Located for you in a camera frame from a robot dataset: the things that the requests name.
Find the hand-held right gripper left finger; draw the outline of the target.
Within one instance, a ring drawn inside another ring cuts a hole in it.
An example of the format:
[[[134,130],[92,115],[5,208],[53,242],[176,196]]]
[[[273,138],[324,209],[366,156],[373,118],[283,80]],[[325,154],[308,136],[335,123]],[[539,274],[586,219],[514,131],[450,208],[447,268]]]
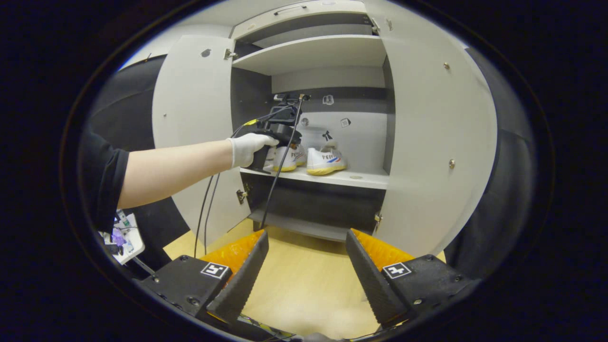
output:
[[[268,250],[268,234],[260,230],[202,258],[182,255],[137,283],[198,320],[231,325],[249,299]]]

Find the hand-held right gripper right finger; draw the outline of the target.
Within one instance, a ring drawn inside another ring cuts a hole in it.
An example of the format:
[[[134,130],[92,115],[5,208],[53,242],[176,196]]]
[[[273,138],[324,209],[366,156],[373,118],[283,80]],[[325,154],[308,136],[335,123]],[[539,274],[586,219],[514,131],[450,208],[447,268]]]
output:
[[[413,257],[356,229],[347,232],[346,249],[384,329],[429,320],[463,301],[481,283],[434,255]]]

